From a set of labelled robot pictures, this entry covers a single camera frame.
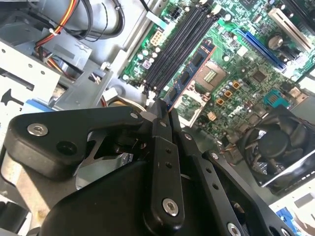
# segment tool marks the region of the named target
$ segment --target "blue connector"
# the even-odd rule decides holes
[[[286,69],[284,64],[279,58],[277,58],[272,52],[270,52],[261,42],[259,42],[250,32],[244,33],[240,29],[235,29],[235,32],[245,38],[250,45],[258,50],[266,59],[268,59],[278,70],[283,72]]]

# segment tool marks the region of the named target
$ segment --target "blue pcie slot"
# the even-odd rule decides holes
[[[250,45],[257,49],[266,59],[268,59],[278,70],[283,72],[286,69],[286,64],[284,64],[280,59],[278,59],[272,52],[270,52],[261,42],[259,42],[250,32],[244,33],[240,29],[235,30],[238,34],[244,37]]]
[[[189,64],[185,67],[181,75],[177,78],[175,84],[166,94],[164,101],[167,104],[167,110],[170,111],[187,86],[193,80],[199,69],[209,60],[215,49],[215,45],[204,40],[193,55]]]

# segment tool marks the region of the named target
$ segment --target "expansion slot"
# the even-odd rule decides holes
[[[294,13],[294,15],[298,16],[301,24],[307,28],[313,35],[315,35],[315,22],[313,21],[313,18],[300,7],[298,4],[302,1],[296,1],[296,0],[282,0],[282,2],[288,6],[288,8]]]
[[[206,7],[194,6],[179,26],[173,39],[159,55],[145,77],[146,85],[161,91],[218,19]]]
[[[244,37],[247,42],[258,50],[266,59],[268,59],[277,69],[284,71],[286,69],[286,64],[284,64],[280,59],[278,59],[272,52],[270,52],[261,42],[259,42],[250,32],[244,33],[240,29],[235,29],[239,35]]]
[[[287,16],[278,8],[273,8],[268,15],[277,25],[290,36],[298,47],[305,52],[313,49],[311,42],[303,35],[303,33],[287,18]]]
[[[174,86],[168,91],[164,98],[169,111],[174,107],[175,103],[185,91],[187,86],[208,62],[215,49],[216,47],[211,43],[211,41],[207,39],[203,40],[196,53],[193,55],[192,60],[186,66]]]

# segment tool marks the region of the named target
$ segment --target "fan blade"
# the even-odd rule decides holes
[[[297,122],[291,120],[290,118],[281,116],[279,117],[279,126],[283,132],[290,135],[296,129]]]
[[[281,170],[279,167],[277,167],[277,164],[275,162],[275,160],[269,160],[268,164],[267,164],[267,174],[269,175],[276,175],[278,174]]]
[[[303,148],[304,144],[307,143],[308,131],[307,128],[299,124],[293,133],[290,135],[291,145],[293,148]]]
[[[291,151],[287,151],[282,157],[276,159],[278,163],[283,165],[285,168],[293,165],[295,162],[303,157],[303,149],[297,148]]]
[[[279,126],[277,124],[260,124],[256,127],[256,129],[263,130],[265,132],[269,132],[272,130],[279,130]]]

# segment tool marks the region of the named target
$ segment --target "wire bundle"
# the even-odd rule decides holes
[[[36,48],[39,48],[40,46],[42,46],[43,44],[45,44],[49,40],[51,40],[55,35],[60,33],[60,31],[62,30],[64,25],[67,23],[67,21],[72,16],[77,2],[78,2],[78,0],[71,0],[70,5],[68,7],[68,10],[64,14],[64,16],[63,16],[61,22],[59,23],[59,25],[54,29],[54,32],[50,33],[49,35],[47,35],[46,37],[44,37],[40,41],[36,42]]]

